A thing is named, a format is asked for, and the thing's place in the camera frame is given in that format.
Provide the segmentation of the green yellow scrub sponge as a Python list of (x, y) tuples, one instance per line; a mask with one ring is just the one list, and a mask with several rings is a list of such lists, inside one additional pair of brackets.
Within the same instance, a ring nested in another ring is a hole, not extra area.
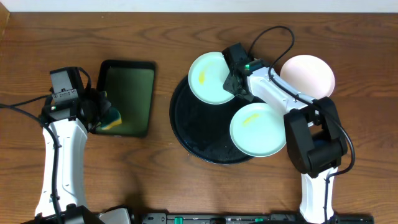
[(105, 115), (100, 120), (99, 128), (101, 130), (109, 130), (113, 127), (116, 127), (122, 123), (122, 118), (120, 112), (114, 108), (110, 107)]

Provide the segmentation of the mint plate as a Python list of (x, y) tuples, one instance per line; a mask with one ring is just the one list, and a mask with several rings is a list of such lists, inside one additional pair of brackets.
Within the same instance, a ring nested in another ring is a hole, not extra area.
[(243, 106), (233, 116), (229, 133), (234, 145), (253, 157), (267, 157), (286, 144), (283, 117), (266, 103)]
[(223, 84), (229, 68), (221, 52), (208, 52), (199, 56), (188, 72), (188, 84), (193, 94), (201, 101), (220, 105), (234, 98), (224, 90)]

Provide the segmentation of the pale pink plate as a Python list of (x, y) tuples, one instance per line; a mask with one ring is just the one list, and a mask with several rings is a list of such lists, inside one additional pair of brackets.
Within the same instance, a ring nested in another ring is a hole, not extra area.
[(320, 99), (330, 96), (335, 88), (335, 75), (330, 66), (313, 55), (297, 55), (286, 61), (280, 77), (296, 90)]

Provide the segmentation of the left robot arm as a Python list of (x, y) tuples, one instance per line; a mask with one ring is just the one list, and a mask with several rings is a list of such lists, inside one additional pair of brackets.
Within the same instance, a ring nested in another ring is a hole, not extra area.
[(46, 97), (40, 115), (44, 123), (45, 169), (39, 204), (32, 223), (132, 223), (125, 206), (95, 213), (88, 209), (83, 183), (84, 150), (91, 129), (104, 118), (121, 117), (104, 91), (76, 90)]

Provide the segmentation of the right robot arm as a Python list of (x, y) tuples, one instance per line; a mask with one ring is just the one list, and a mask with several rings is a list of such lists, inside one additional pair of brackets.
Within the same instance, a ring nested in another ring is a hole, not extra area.
[(300, 213), (309, 223), (333, 216), (333, 180), (347, 153), (343, 131), (330, 95), (335, 76), (318, 57), (298, 55), (279, 73), (261, 59), (227, 60), (224, 88), (259, 103), (241, 108), (229, 133), (234, 145), (250, 156), (264, 157), (285, 147), (302, 179)]

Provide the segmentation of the black round serving tray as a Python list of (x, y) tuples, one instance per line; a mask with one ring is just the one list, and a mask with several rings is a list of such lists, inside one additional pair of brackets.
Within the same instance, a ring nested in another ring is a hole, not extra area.
[(221, 105), (204, 103), (193, 94), (184, 77), (170, 101), (170, 125), (179, 143), (194, 156), (214, 164), (239, 164), (252, 156), (234, 145), (229, 126), (234, 114), (250, 103), (241, 98)]

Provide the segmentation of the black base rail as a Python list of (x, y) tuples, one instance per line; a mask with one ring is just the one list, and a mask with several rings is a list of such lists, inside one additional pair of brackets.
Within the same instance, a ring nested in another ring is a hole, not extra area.
[(251, 224), (251, 223), (307, 223), (300, 214), (270, 215), (187, 215), (147, 213), (141, 215), (142, 224)]

